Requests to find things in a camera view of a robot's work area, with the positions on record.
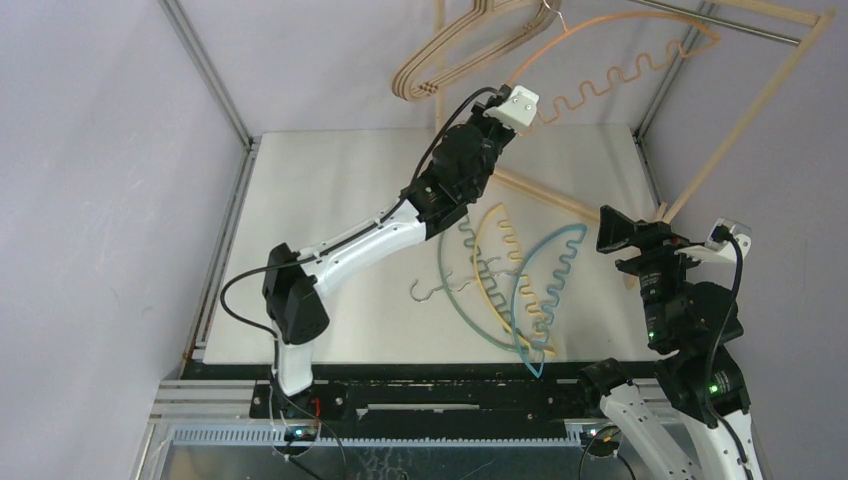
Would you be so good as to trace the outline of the orange plastic hanger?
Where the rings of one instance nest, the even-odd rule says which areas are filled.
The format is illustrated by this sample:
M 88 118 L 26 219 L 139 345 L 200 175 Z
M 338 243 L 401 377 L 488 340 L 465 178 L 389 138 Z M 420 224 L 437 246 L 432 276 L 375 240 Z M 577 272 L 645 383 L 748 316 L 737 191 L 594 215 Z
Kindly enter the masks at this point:
M 547 117 L 545 115 L 545 113 L 541 110 L 541 101 L 538 100 L 535 110 L 536 116 L 525 134 L 529 134 L 537 125 L 548 125 L 558 121 L 563 116 L 564 112 L 574 112 L 579 110 L 591 98 L 601 98 L 609 92 L 614 91 L 619 85 L 637 81 L 643 76 L 645 71 L 670 71 L 671 66 L 677 60 L 683 61 L 698 56 L 716 47 L 721 42 L 721 36 L 709 28 L 703 21 L 695 19 L 693 14 L 628 12 L 604 15 L 587 20 L 573 27 L 565 27 L 563 33 L 550 40 L 528 57 L 513 72 L 512 76 L 507 81 L 507 84 L 513 87 L 518 87 L 519 77 L 528 68 L 543 59 L 547 52 L 556 45 L 563 43 L 570 38 L 574 38 L 580 32 L 592 29 L 598 30 L 601 25 L 612 24 L 614 22 L 621 23 L 622 21 L 631 19 L 657 19 L 686 24 L 688 27 L 691 27 L 695 33 L 699 33 L 701 36 L 708 39 L 708 42 L 702 46 L 696 46 L 696 40 L 689 42 L 685 39 L 671 38 L 664 47 L 662 58 L 654 58 L 650 52 L 640 52 L 633 58 L 633 68 L 611 65 L 605 73 L 606 83 L 603 84 L 602 87 L 599 87 L 599 85 L 591 79 L 582 81 L 576 87 L 576 92 L 579 94 L 579 100 L 572 101 L 567 95 L 550 97 L 553 112 L 552 116 Z

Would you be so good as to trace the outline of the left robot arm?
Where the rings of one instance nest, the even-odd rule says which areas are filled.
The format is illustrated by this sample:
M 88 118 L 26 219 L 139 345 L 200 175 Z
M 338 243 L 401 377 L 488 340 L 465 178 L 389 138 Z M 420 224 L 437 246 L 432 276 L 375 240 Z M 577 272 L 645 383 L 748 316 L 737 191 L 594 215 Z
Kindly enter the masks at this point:
M 300 252 L 287 244 L 271 250 L 262 295 L 279 337 L 272 369 L 277 408 L 298 417 L 311 407 L 314 344 L 330 323 L 324 306 L 330 294 L 358 272 L 464 217 L 482 196 L 503 148 L 527 128 L 528 116 L 514 100 L 476 104 L 466 122 L 445 132 L 432 162 L 402 191 L 398 205 L 343 238 Z

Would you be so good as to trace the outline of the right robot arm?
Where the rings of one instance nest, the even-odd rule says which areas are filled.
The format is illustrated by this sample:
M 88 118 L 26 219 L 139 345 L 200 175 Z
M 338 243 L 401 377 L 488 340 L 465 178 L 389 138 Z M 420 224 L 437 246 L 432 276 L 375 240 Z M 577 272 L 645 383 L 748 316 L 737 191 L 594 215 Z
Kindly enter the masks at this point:
M 647 346 L 660 354 L 654 373 L 686 428 L 691 458 L 647 406 L 639 387 L 614 358 L 582 369 L 578 402 L 629 439 L 649 470 L 665 479 L 760 479 L 744 375 L 726 349 L 741 337 L 738 319 L 749 227 L 720 218 L 708 238 L 693 242 L 662 221 L 628 218 L 604 205 L 596 250 L 633 247 L 616 268 L 639 281 Z

